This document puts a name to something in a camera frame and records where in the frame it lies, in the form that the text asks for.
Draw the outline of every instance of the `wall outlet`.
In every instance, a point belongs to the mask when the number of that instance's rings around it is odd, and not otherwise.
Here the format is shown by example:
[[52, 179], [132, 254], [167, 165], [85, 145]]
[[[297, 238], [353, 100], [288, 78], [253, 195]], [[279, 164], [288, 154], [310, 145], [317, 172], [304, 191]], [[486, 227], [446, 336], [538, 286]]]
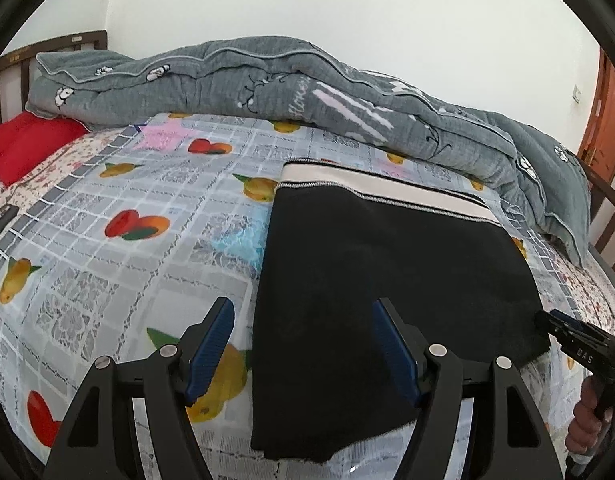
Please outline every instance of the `wall outlet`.
[[572, 99], [578, 104], [581, 102], [581, 90], [577, 85], [574, 85], [574, 90], [572, 90]]

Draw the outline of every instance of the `grid pattern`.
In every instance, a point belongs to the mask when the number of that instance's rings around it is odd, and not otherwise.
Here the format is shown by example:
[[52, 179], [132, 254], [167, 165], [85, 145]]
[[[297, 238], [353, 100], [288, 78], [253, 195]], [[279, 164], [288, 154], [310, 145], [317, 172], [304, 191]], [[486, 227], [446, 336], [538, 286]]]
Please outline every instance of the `grid pattern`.
[[[15, 431], [37, 455], [48, 449], [32, 432], [27, 395], [38, 391], [61, 419], [92, 361], [142, 358], [153, 351], [147, 328], [178, 336], [203, 319], [217, 296], [236, 308], [230, 339], [251, 348], [258, 275], [270, 204], [244, 193], [233, 174], [275, 179], [289, 158], [325, 159], [425, 186], [470, 192], [483, 199], [511, 236], [524, 241], [527, 261], [545, 308], [580, 317], [556, 253], [527, 228], [518, 209], [466, 177], [428, 162], [400, 161], [347, 137], [301, 127], [289, 133], [268, 121], [223, 116], [172, 119], [166, 114], [128, 127], [98, 155], [74, 170], [19, 218], [0, 240], [0, 288], [8, 260], [28, 258], [40, 269], [11, 302], [0, 302], [0, 396]], [[197, 138], [229, 144], [223, 155], [189, 153]], [[133, 164], [102, 178], [104, 164]], [[121, 210], [169, 219], [165, 232], [147, 240], [104, 235]], [[550, 354], [522, 370], [546, 421], [561, 428], [580, 378]], [[195, 424], [198, 443], [217, 478], [391, 478], [412, 426], [340, 451], [325, 465], [264, 460], [249, 449], [251, 380], [207, 423]], [[465, 402], [447, 478], [460, 476], [469, 435]], [[141, 402], [137, 431], [147, 478], [159, 478]]]

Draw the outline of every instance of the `wooden door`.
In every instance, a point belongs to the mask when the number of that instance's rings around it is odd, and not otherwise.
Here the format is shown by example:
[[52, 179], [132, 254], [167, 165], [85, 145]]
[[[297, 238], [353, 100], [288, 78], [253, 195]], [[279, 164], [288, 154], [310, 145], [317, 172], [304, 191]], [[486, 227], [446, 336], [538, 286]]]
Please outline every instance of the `wooden door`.
[[578, 155], [603, 180], [612, 183], [615, 175], [615, 69], [603, 51], [594, 104]]

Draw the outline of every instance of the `hand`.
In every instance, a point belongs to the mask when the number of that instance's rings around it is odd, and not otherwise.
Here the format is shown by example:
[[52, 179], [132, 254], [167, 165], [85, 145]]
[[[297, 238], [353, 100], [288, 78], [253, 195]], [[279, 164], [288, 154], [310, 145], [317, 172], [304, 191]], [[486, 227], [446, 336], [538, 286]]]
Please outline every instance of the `hand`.
[[[591, 376], [581, 385], [581, 400], [574, 407], [574, 420], [568, 428], [565, 447], [577, 454], [584, 454], [598, 440], [601, 421], [594, 416], [594, 409], [599, 402], [592, 386]], [[606, 422], [612, 418], [612, 409], [605, 412]]]

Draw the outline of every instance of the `wooden headboard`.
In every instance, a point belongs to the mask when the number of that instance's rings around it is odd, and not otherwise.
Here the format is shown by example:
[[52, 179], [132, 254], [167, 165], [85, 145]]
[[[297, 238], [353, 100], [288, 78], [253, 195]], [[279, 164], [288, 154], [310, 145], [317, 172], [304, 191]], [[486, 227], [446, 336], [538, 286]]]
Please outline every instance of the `wooden headboard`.
[[0, 57], [0, 124], [3, 122], [2, 102], [1, 102], [1, 73], [13, 66], [21, 66], [21, 107], [25, 107], [28, 92], [30, 91], [30, 61], [39, 52], [56, 52], [57, 50], [69, 49], [81, 50], [82, 45], [92, 44], [97, 50], [107, 48], [107, 32], [105, 30], [94, 30], [91, 32], [80, 32], [68, 36], [59, 36], [50, 40], [40, 41], [27, 46], [22, 46], [4, 56]]

